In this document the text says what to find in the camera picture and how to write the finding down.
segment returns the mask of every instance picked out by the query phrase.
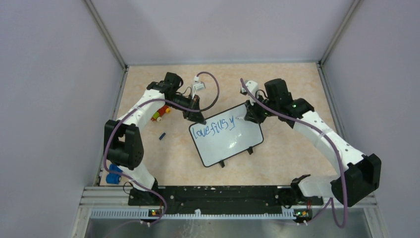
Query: table surface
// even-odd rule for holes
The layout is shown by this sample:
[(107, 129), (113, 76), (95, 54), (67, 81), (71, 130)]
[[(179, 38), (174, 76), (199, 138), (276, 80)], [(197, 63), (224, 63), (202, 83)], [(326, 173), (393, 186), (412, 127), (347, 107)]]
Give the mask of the table surface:
[[(334, 127), (331, 112), (315, 63), (256, 63), (131, 66), (128, 71), (118, 117), (127, 112), (143, 95), (147, 85), (164, 79), (166, 72), (181, 76), (184, 90), (200, 71), (211, 72), (220, 85), (218, 102), (205, 118), (244, 103), (248, 96), (239, 93), (240, 78), (256, 81), (261, 89), (271, 79), (286, 81), (294, 99), (304, 98), (315, 107), (321, 118)], [(209, 105), (215, 95), (214, 81), (200, 76), (206, 89), (198, 92), (200, 107)], [(285, 185), (304, 174), (334, 175), (331, 164), (300, 133), (276, 117), (261, 124), (264, 142), (254, 147), (254, 153), (242, 152), (225, 160), (226, 166), (204, 167), (188, 130), (192, 122), (183, 119), (182, 112), (172, 109), (161, 122), (151, 121), (141, 131), (145, 163), (159, 185)], [(162, 133), (166, 136), (159, 140)], [(105, 179), (101, 185), (108, 185)]]

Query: white wall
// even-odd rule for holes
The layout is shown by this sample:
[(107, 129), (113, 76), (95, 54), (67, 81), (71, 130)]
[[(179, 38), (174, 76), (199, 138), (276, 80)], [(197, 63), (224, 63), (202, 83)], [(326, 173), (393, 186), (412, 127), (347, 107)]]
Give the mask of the white wall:
[(69, 237), (122, 70), (81, 0), (0, 3), (0, 236)]
[(317, 61), (352, 0), (93, 0), (127, 64)]
[(393, 237), (420, 232), (419, 9), (364, 1), (326, 65), (350, 142), (382, 160), (375, 194)]

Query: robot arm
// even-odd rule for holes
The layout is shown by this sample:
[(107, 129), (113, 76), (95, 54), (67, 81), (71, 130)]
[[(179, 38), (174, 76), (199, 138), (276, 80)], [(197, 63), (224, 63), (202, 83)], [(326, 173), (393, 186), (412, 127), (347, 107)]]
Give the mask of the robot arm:
[[(264, 84), (267, 92), (266, 98), (259, 93), (258, 84), (253, 81), (245, 83), (249, 91), (256, 96), (265, 106), (289, 117), (299, 119), (318, 127), (322, 134), (314, 129), (295, 123), (292, 120), (278, 117), (279, 120), (286, 122), (291, 128), (306, 136), (312, 144), (329, 160), (336, 170), (336, 176), (310, 176), (304, 175), (292, 181), (292, 189), (304, 197), (324, 196), (335, 197), (343, 203), (343, 192), (341, 177), (336, 154), (332, 146), (325, 139), (327, 135), (336, 145), (341, 162), (344, 167), (344, 176), (347, 186), (348, 206), (351, 207), (358, 201), (366, 197), (379, 187), (379, 177), (381, 161), (375, 155), (366, 156), (361, 151), (355, 149), (334, 132), (315, 112), (312, 105), (306, 100), (299, 98), (292, 99), (291, 93), (287, 90), (286, 82), (282, 79), (274, 79)], [(241, 93), (246, 94), (246, 90), (241, 88)], [(255, 123), (263, 123), (265, 118), (274, 116), (265, 110), (254, 99), (245, 103), (247, 113), (245, 120)]]
[[(147, 90), (140, 100), (117, 121), (108, 120), (105, 124), (104, 147), (106, 146), (112, 131), (120, 120), (122, 120), (129, 112), (137, 109), (124, 123), (118, 128), (115, 137), (112, 139), (108, 150), (107, 158), (113, 164), (119, 166), (121, 170), (134, 180), (138, 181), (144, 187), (152, 189), (157, 184), (156, 179), (149, 173), (143, 163), (141, 163), (144, 155), (144, 148), (140, 131), (150, 121), (153, 114), (165, 105), (164, 101), (155, 101), (145, 104), (141, 108), (138, 106), (151, 99), (166, 99), (183, 107), (199, 110), (200, 97), (198, 95), (189, 95), (185, 97), (177, 90), (183, 85), (181, 77), (175, 73), (168, 72), (165, 79), (161, 82), (152, 82), (147, 86)], [(183, 112), (183, 117), (187, 120), (206, 124), (206, 120), (201, 112), (188, 112), (172, 104), (167, 104), (175, 109)]]

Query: red toy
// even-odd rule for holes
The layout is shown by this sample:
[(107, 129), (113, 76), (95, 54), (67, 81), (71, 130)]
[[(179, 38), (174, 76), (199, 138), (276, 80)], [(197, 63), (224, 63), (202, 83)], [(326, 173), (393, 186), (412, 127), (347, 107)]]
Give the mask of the red toy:
[(165, 113), (170, 113), (170, 108), (167, 105), (161, 107), (157, 112), (155, 112), (151, 120), (159, 122), (162, 120), (161, 116), (163, 116)]

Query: gray vent strip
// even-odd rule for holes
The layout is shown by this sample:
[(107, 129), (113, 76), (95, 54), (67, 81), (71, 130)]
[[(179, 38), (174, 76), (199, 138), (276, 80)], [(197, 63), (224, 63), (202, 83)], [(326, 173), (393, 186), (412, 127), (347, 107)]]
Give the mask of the gray vent strip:
[[(90, 218), (92, 219), (157, 219), (149, 217), (147, 208), (94, 208)], [(263, 219), (295, 219), (294, 209), (283, 209), (282, 214), (235, 214), (235, 215), (206, 215), (197, 209), (195, 214), (171, 214), (164, 215), (162, 219), (239, 219), (239, 220), (263, 220)]]

